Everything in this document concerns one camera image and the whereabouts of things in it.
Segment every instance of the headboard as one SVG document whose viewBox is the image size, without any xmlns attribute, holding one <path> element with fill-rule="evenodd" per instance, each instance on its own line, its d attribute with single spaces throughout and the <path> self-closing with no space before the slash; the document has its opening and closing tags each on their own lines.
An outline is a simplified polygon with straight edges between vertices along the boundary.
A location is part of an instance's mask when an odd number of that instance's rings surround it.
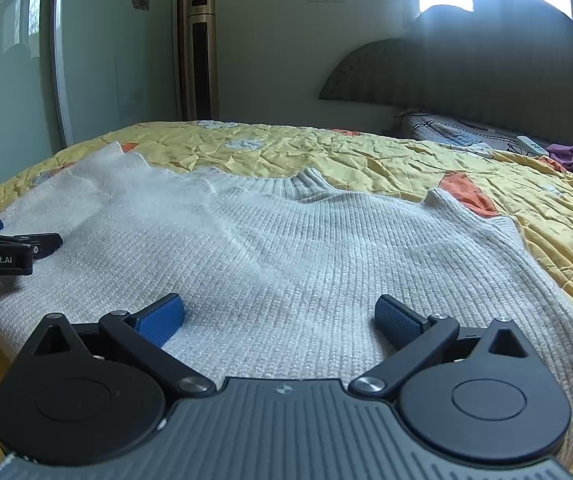
<svg viewBox="0 0 573 480">
<path fill-rule="evenodd" d="M 435 6 L 345 57 L 321 99 L 413 106 L 573 144 L 573 21 L 542 0 Z"/>
</svg>

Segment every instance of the ribbed knit sweater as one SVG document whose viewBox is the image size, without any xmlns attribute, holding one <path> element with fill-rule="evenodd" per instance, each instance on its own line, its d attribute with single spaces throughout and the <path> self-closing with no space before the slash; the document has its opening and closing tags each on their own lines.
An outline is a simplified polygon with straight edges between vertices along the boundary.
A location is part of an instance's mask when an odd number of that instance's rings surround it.
<svg viewBox="0 0 573 480">
<path fill-rule="evenodd" d="M 371 323 L 377 298 L 391 294 L 464 326 L 513 318 L 573 409 L 573 307 L 512 220 L 482 219 L 444 190 L 410 203 L 335 189 L 315 170 L 177 175 L 116 143 L 2 219 L 3 234 L 64 238 L 0 299 L 0 346 L 11 357 L 49 312 L 93 322 L 177 292 L 186 318 L 164 349 L 217 384 L 225 376 L 346 384 L 391 351 Z M 573 420 L 559 458 L 573 465 Z"/>
</svg>

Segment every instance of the purple cloth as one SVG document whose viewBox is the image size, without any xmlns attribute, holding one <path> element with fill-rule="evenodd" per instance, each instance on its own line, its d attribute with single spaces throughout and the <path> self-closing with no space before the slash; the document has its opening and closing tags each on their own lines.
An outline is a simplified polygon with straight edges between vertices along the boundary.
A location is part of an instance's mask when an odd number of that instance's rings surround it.
<svg viewBox="0 0 573 480">
<path fill-rule="evenodd" d="M 547 152 L 554 161 L 562 164 L 567 170 L 573 171 L 573 146 L 552 144 L 547 148 Z"/>
</svg>

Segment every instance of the bed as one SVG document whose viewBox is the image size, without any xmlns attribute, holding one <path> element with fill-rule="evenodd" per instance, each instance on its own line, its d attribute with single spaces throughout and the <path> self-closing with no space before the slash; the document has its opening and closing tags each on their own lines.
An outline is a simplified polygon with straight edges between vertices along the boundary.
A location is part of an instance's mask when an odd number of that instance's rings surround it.
<svg viewBox="0 0 573 480">
<path fill-rule="evenodd" d="M 286 177 L 310 167 L 340 189 L 414 202 L 439 186 L 445 173 L 466 174 L 499 213 L 516 219 L 531 254 L 573 303 L 573 174 L 509 152 L 496 151 L 489 159 L 435 142 L 291 126 L 135 124 L 71 146 L 1 184 L 0 212 L 55 173 L 115 141 L 123 151 L 136 150 L 150 164 L 177 173 L 215 166 L 243 176 Z M 471 197 L 464 194 L 459 200 L 466 203 Z M 0 351 L 0 378 L 8 365 Z"/>
</svg>

